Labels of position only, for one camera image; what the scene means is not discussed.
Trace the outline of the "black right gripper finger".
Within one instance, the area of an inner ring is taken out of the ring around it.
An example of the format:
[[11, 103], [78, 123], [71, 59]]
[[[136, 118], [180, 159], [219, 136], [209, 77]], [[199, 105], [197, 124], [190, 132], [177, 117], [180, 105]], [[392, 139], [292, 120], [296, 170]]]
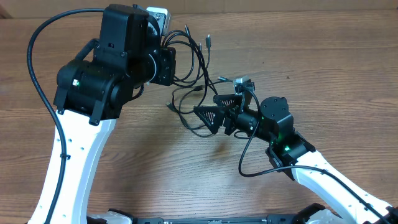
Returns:
[[203, 121], [212, 134], [223, 125], [227, 108], [222, 106], [195, 106], [193, 112]]
[[235, 106], [240, 106], [242, 102], [241, 95], [215, 95], [213, 97], [213, 102], [217, 106], [227, 107], [227, 108], [234, 108]]

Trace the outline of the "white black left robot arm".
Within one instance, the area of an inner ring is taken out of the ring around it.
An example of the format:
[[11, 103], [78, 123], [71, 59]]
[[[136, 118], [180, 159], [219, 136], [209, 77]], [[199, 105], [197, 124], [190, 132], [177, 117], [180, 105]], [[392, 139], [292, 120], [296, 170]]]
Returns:
[[122, 107], [138, 98], [146, 83], [172, 83], [175, 50], [161, 44], [170, 13], [160, 7], [121, 4], [101, 12], [99, 37], [59, 70], [54, 101], [45, 103], [55, 136], [31, 223], [136, 222], [116, 209], [90, 215], [88, 199], [101, 152]]

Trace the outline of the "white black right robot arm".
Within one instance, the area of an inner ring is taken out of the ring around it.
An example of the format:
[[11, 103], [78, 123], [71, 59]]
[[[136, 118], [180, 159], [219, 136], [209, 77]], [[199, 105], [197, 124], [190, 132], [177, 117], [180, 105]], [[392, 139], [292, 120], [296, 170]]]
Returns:
[[212, 134], [221, 126], [225, 134], [236, 130], [249, 139], [268, 142], [271, 172], [284, 172], [310, 189], [346, 223], [397, 223], [397, 208], [372, 196], [336, 170], [294, 128], [294, 117], [283, 97], [259, 101], [253, 91], [216, 95], [213, 106], [196, 106], [194, 113]]

